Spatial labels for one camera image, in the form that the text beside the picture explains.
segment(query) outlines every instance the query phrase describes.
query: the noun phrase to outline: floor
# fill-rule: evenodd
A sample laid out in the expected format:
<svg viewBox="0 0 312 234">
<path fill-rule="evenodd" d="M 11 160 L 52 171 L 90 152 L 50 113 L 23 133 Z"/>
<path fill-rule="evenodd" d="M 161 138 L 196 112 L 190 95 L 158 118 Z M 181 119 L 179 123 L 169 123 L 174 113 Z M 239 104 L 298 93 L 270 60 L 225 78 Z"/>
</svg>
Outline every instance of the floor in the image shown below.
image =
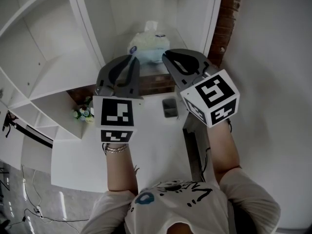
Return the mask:
<svg viewBox="0 0 312 234">
<path fill-rule="evenodd" d="M 23 189 L 23 175 L 9 165 L 3 165 L 9 171 L 10 191 L 2 187 L 4 213 L 11 223 L 20 222 L 24 215 L 24 210 L 28 208 L 32 212 L 33 206 L 27 199 Z M 23 167 L 25 176 L 26 191 L 31 202 L 37 206 L 40 198 L 34 190 L 32 178 L 35 170 Z M 7 176 L 4 176 L 4 182 L 7 183 Z M 41 196 L 41 209 L 43 215 L 50 219 L 63 220 L 83 220 L 88 219 L 93 208 L 94 202 L 100 197 L 99 193 L 83 192 L 71 190 L 59 186 L 51 185 L 50 174 L 36 171 L 34 185 Z M 26 211 L 26 221 L 14 225 L 9 230 L 12 234 L 76 234 L 75 229 L 63 222 L 50 222 L 48 219 L 40 219 Z M 69 223 L 79 232 L 86 222 Z"/>
</svg>

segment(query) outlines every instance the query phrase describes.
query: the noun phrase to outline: white desk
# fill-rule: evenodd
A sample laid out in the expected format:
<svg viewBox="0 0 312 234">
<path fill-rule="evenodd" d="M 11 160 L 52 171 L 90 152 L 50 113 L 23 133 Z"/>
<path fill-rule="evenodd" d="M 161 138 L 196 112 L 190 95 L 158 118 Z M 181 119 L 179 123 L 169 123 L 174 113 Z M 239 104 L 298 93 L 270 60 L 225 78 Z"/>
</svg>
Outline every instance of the white desk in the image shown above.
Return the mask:
<svg viewBox="0 0 312 234">
<path fill-rule="evenodd" d="M 175 97 L 179 117 L 165 118 L 162 100 Z M 183 136 L 188 115 L 176 93 L 144 97 L 144 110 L 130 143 L 139 190 L 169 179 L 192 180 Z M 107 190 L 106 158 L 94 124 L 87 124 L 82 140 L 54 141 L 51 183 L 82 191 Z"/>
</svg>

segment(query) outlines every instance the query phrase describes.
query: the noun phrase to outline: blue print on shirt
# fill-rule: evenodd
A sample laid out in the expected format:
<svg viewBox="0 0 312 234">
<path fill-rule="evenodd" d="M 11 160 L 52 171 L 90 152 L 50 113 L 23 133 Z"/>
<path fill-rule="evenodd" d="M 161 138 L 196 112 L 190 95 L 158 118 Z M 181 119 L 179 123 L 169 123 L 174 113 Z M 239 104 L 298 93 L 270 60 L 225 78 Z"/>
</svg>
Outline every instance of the blue print on shirt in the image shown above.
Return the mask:
<svg viewBox="0 0 312 234">
<path fill-rule="evenodd" d="M 155 197 L 152 193 L 142 193 L 135 200 L 135 204 L 148 205 L 152 203 L 154 200 L 155 200 Z"/>
</svg>

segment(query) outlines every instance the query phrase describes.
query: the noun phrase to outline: silver bracelet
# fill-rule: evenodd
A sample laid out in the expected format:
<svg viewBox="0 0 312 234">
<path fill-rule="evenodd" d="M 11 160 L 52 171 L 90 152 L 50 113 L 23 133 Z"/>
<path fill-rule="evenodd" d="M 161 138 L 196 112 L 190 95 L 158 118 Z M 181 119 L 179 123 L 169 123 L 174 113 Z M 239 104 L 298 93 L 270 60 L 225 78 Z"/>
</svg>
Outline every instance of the silver bracelet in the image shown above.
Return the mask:
<svg viewBox="0 0 312 234">
<path fill-rule="evenodd" d="M 106 147 L 105 147 L 105 151 L 104 152 L 105 152 L 105 154 L 106 153 L 117 154 L 117 153 L 121 153 L 124 150 L 126 150 L 127 147 L 128 147 L 128 144 L 124 144 L 123 146 L 118 147 L 118 148 L 111 148 L 107 144 Z"/>
</svg>

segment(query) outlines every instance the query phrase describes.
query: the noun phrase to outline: person's right arm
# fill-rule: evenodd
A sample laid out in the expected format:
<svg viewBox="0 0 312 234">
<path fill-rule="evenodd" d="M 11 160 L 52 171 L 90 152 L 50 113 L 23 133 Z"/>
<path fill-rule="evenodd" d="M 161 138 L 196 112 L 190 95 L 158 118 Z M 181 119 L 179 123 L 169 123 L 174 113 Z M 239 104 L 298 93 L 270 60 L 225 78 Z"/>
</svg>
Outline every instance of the person's right arm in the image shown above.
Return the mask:
<svg viewBox="0 0 312 234">
<path fill-rule="evenodd" d="M 257 233 L 274 233 L 280 218 L 278 203 L 240 168 L 238 152 L 228 123 L 208 128 L 214 175 L 221 191 L 253 219 Z"/>
</svg>

